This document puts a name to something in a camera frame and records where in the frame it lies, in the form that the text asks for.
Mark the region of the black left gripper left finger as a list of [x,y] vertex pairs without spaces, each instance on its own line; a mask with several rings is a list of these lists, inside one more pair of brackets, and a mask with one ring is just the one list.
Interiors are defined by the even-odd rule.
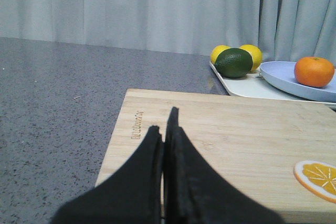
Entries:
[[149,127],[115,173],[61,206],[51,223],[160,223],[163,152],[159,127]]

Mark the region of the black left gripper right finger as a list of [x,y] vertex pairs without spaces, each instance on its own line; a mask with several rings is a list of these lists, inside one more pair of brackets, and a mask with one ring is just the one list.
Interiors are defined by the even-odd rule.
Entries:
[[236,189],[219,175],[179,126],[171,109],[164,150],[166,223],[284,223],[275,211]]

